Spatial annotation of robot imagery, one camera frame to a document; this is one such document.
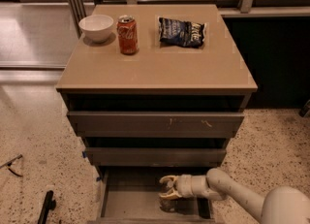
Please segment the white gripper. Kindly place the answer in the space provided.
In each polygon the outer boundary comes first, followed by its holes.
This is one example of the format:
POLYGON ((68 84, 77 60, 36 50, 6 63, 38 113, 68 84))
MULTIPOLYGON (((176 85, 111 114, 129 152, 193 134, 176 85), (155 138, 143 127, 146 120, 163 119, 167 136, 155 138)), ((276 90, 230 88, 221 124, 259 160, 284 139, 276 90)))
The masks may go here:
POLYGON ((192 191, 192 177, 190 175, 182 176, 163 176, 159 179, 161 184, 175 184, 175 190, 169 190, 168 192, 160 193, 159 197, 163 200, 176 200, 179 198, 193 197, 192 191))

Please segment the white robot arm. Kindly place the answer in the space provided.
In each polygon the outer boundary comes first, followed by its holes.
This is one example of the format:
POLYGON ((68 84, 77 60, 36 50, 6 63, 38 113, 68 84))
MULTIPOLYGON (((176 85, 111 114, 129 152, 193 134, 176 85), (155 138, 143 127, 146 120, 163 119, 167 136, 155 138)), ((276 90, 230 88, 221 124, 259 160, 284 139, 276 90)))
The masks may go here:
POLYGON ((260 224, 310 224, 310 199, 290 186, 278 186, 263 197, 218 168, 201 176, 163 176, 159 182, 168 187, 161 199, 231 197, 260 224))

